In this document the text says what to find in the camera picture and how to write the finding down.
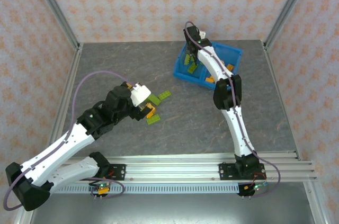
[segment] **orange patterned wall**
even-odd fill
[[[0,0],[0,199],[5,168],[46,146],[74,50],[45,0]],[[17,204],[14,196],[10,206]],[[0,207],[1,223],[16,211]]]
[[[339,0],[299,0],[270,56],[294,137],[339,220]]]
[[[286,0],[58,0],[80,42],[182,40],[191,20],[212,39],[261,39]]]

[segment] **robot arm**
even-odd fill
[[[230,128],[231,136],[235,147],[236,163],[233,174],[239,175],[239,178],[245,179],[253,177],[254,173],[260,172],[262,164],[253,154],[255,152],[245,128],[242,117],[242,85],[239,75],[230,72],[217,56],[212,43],[204,38],[205,33],[193,25],[184,29],[186,38],[186,50],[194,58],[194,62],[200,60],[213,76],[216,82],[216,88],[213,95],[213,101],[217,109],[220,109]]]
[[[207,70],[209,71],[209,73],[212,75],[212,77],[216,80],[216,82],[220,81],[220,80],[228,80],[228,77],[232,78],[234,75],[232,72],[230,72],[225,65],[221,62],[221,60],[219,59],[219,57],[217,56],[217,54],[215,53],[215,50],[212,46],[206,46],[204,47],[206,50],[208,50],[211,55],[209,53],[207,53],[204,50],[199,50],[198,51],[198,59],[206,66]],[[231,135],[232,135],[232,139],[233,139],[233,143],[234,143],[234,152],[237,156],[241,157],[241,156],[247,156],[250,155],[252,152],[249,150],[249,148],[246,146],[246,144],[244,143],[244,139],[242,137],[241,134],[241,130],[240,130],[240,125],[236,119],[236,116],[234,114],[234,110],[230,108],[231,106],[229,106],[228,109],[223,109],[223,108],[218,108],[221,109],[222,114],[224,115],[227,124],[229,126]],[[248,135],[247,135],[247,131],[245,128],[245,124],[243,121],[243,117],[242,117],[242,108],[240,106],[240,103],[235,107],[235,110],[238,112],[239,114],[239,118],[240,118],[240,122],[245,134],[245,138],[247,138],[247,142],[249,143],[250,147],[252,149],[254,149],[254,147],[252,146]]]
[[[17,163],[8,165],[6,175],[10,185],[19,175],[31,169],[13,187],[15,195],[26,211],[41,206],[50,194],[67,184],[88,177],[105,176],[110,163],[100,153],[92,153],[82,161],[63,168],[60,166],[79,150],[111,131],[123,118],[130,116],[138,121],[144,118],[150,109],[148,107],[141,109],[140,104],[150,94],[150,90],[140,84],[132,87],[123,83],[116,86],[109,91],[105,101],[98,102],[77,119],[67,140],[65,133],[43,152],[22,165]],[[62,142],[64,144],[55,153],[35,165]]]

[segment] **blue plastic bin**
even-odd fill
[[[240,58],[242,56],[243,51],[238,48],[229,47],[223,44],[216,43],[214,41],[211,41],[212,46],[214,47],[214,50],[217,54],[217,56],[220,58],[220,60],[223,60],[225,62],[225,66],[228,64],[232,64],[234,66],[232,73],[236,74],[238,71],[238,66],[240,63]],[[183,79],[185,81],[189,81],[192,83],[196,83],[198,85],[205,86],[210,89],[215,89],[216,84],[210,83],[205,81],[207,77],[210,77],[211,74],[207,71],[207,68],[205,65],[201,64],[200,61],[198,61],[198,67],[195,69],[193,74],[188,72],[188,68],[193,63],[192,61],[189,62],[188,65],[185,65],[185,57],[186,57],[186,45],[182,48],[174,66],[174,76],[180,79]]]

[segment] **lego brick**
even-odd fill
[[[207,77],[207,78],[205,79],[205,81],[206,81],[206,82],[209,82],[209,83],[214,83],[214,80],[213,80],[212,78],[210,78],[210,77]]]
[[[228,64],[228,65],[226,66],[226,68],[227,68],[229,71],[232,71],[233,68],[234,68],[234,66],[233,66],[232,64]]]
[[[158,98],[162,101],[171,95],[169,90],[164,91],[158,95]]]
[[[147,99],[157,106],[159,106],[159,104],[161,103],[161,100],[159,100],[158,97],[154,94],[150,94]]]
[[[110,188],[109,188],[109,187],[105,187],[105,188],[100,188],[100,189],[98,189],[97,193],[98,193],[99,195],[101,195],[101,194],[106,194],[106,193],[108,193],[108,191],[110,191]]]
[[[185,65],[188,65],[189,63],[190,63],[190,55],[189,55],[189,54],[186,54],[184,64],[185,64]]]
[[[133,87],[130,83],[127,83],[127,82],[126,82],[126,85],[128,89],[131,89]]]
[[[148,125],[151,125],[152,123],[158,122],[158,121],[160,121],[160,120],[161,120],[161,119],[160,119],[160,117],[159,117],[158,114],[153,115],[151,118],[147,118],[147,119],[146,119]]]
[[[195,69],[197,68],[197,64],[192,63],[191,66],[189,67],[189,69],[187,70],[189,73],[193,74],[193,72],[195,71]]]
[[[151,118],[155,113],[155,107],[153,107],[150,103],[147,103],[146,107],[151,109],[151,111],[146,115],[146,118]]]

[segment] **gray table surface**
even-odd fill
[[[257,151],[294,150],[291,129],[284,117],[272,75],[259,40],[219,41],[240,48],[238,74],[242,78],[243,118]],[[226,120],[214,106],[213,91],[173,76],[175,61],[184,42],[132,42],[84,44],[73,92],[80,80],[96,70],[110,70],[141,82],[156,95],[172,95],[156,107],[161,121],[148,125],[125,118],[95,143],[79,151],[87,156],[199,154],[233,152]],[[81,88],[76,117],[122,81],[110,75],[90,78]],[[70,108],[64,131],[69,127]]]

